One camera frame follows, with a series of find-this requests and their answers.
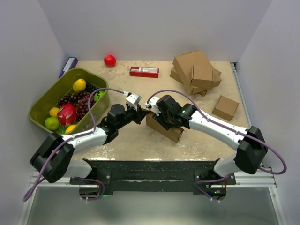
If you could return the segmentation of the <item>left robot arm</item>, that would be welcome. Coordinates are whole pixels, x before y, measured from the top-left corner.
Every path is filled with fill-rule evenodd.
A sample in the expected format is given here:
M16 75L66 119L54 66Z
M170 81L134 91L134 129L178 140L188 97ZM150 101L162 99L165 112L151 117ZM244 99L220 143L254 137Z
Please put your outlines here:
M97 179L97 172L85 160L72 161L72 156L91 147L112 142L118 136L119 129L132 121L140 124L149 113L139 105L135 109L115 104L95 129L75 135L48 135L32 156L30 164L49 183L55 183L63 177L81 177L85 183L92 184Z

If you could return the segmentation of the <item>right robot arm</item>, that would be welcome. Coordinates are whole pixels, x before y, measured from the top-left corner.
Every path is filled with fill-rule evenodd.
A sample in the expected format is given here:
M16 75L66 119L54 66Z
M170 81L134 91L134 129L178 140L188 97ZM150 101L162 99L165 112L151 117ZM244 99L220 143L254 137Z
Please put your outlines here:
M195 105L181 106L170 95L152 97L147 107L154 112L153 118L166 130L185 127L203 132L231 147L236 153L216 160L214 166L202 175L205 180L220 184L227 175L238 171L255 174L267 148L260 144L263 140L260 129L236 127L227 122L208 116Z

